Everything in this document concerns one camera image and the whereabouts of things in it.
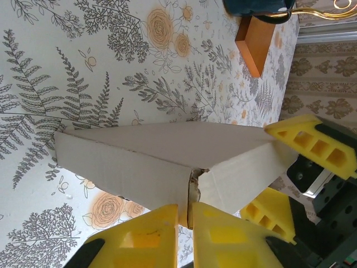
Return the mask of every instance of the torn cardboard edge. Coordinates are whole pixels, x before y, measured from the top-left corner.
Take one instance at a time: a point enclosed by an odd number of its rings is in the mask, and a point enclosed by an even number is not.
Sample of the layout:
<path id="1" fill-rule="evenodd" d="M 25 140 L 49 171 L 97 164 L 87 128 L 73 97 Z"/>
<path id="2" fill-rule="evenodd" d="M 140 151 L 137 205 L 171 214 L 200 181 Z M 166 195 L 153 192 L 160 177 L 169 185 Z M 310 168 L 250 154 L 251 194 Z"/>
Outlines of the torn cardboard edge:
<path id="1" fill-rule="evenodd" d="M 178 204 L 185 227 L 193 178 L 202 202 L 233 214 L 297 157 L 261 128 L 207 122 L 57 132 L 55 140 L 60 166 L 148 209 Z"/>

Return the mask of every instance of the white cardboard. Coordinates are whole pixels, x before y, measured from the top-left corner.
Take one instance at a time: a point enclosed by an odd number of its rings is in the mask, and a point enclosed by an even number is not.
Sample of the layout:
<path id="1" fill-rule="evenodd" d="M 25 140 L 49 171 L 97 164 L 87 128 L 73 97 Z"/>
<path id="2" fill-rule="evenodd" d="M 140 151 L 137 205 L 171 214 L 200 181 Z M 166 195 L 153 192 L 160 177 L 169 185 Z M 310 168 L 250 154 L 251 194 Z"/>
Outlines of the white cardboard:
<path id="1" fill-rule="evenodd" d="M 262 128 L 208 122 L 57 132 L 55 139 L 60 166 L 148 209 L 177 203 L 184 226 L 192 169 L 206 171 L 201 201 L 234 213 L 297 157 Z"/>

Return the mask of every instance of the orange wooden block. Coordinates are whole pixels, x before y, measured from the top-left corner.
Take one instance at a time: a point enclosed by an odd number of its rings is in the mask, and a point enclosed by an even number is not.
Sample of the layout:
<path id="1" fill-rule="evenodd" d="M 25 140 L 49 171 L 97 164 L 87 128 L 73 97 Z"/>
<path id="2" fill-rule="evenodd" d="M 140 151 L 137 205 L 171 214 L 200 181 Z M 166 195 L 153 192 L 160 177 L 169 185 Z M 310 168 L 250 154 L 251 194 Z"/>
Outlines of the orange wooden block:
<path id="1" fill-rule="evenodd" d="M 235 43 L 252 77 L 261 77 L 275 25 L 255 17 L 243 17 Z"/>

